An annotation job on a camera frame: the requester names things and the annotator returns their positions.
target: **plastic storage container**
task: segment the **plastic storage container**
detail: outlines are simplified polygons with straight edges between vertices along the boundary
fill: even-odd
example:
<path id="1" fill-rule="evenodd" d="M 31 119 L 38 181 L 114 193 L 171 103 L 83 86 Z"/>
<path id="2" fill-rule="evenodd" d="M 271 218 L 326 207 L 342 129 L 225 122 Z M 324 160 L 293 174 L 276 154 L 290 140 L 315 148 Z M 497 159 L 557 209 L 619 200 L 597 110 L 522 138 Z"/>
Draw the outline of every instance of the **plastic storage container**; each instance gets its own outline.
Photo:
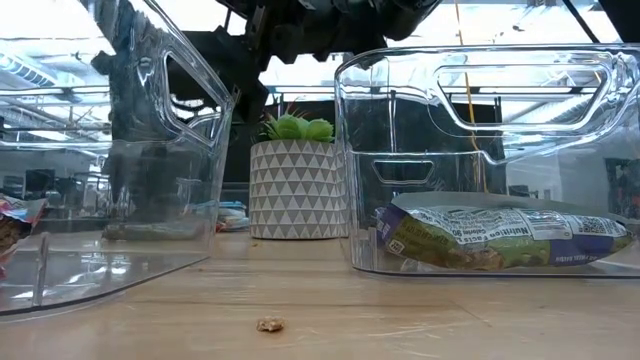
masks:
<path id="1" fill-rule="evenodd" d="M 407 48 L 342 65 L 353 266 L 640 276 L 639 50 Z"/>
<path id="2" fill-rule="evenodd" d="M 0 40 L 0 208 L 6 218 L 46 205 L 2 257 L 0 314 L 94 299 L 206 258 L 233 108 L 217 75 L 153 1 L 14 5 L 0 15 L 15 32 Z M 206 92 L 206 115 L 172 105 L 168 62 Z"/>

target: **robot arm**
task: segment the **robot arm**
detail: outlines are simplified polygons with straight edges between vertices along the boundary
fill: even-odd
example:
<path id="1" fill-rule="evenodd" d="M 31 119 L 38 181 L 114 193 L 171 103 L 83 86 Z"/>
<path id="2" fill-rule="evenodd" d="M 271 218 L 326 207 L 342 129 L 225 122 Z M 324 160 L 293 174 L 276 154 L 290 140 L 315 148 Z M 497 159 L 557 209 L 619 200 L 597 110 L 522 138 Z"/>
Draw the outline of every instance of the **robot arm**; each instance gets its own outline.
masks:
<path id="1" fill-rule="evenodd" d="M 245 33 L 185 32 L 236 98 L 236 121 L 260 118 L 268 91 L 258 80 L 273 56 L 293 64 L 299 54 L 325 61 L 330 53 L 359 54 L 402 40 L 442 0 L 218 0 L 247 20 Z M 206 99 L 176 64 L 171 92 L 180 100 Z"/>

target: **wooden table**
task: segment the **wooden table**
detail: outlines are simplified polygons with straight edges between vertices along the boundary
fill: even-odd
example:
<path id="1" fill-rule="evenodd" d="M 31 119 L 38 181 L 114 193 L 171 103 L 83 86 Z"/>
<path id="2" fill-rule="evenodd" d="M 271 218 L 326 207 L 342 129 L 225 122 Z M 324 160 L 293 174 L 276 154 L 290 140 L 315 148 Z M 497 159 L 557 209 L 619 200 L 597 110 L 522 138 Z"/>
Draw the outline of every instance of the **wooden table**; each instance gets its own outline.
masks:
<path id="1" fill-rule="evenodd" d="M 219 236 L 207 262 L 0 325 L 0 359 L 640 359 L 636 281 L 378 278 L 341 245 Z M 286 329 L 257 332 L 267 315 Z"/>

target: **triangle pattern pot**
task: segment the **triangle pattern pot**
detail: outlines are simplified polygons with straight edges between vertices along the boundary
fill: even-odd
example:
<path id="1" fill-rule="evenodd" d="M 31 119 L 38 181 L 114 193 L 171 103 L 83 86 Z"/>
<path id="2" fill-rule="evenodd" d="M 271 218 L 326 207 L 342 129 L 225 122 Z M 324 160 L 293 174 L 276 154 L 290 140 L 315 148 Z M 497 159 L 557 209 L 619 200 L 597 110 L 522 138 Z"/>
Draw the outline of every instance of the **triangle pattern pot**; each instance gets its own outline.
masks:
<path id="1" fill-rule="evenodd" d="M 251 148 L 250 234 L 329 239 L 347 233 L 344 159 L 330 143 L 273 140 Z"/>

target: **snack crumb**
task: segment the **snack crumb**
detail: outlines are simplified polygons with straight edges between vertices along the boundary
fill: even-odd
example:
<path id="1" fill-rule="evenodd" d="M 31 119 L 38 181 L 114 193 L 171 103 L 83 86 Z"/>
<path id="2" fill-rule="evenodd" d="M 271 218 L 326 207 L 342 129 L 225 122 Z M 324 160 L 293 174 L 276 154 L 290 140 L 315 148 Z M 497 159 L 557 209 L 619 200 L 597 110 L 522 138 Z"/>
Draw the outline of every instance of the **snack crumb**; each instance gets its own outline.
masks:
<path id="1" fill-rule="evenodd" d="M 262 319 L 258 319 L 256 330 L 266 332 L 278 332 L 284 329 L 284 319 L 278 317 L 267 316 Z"/>

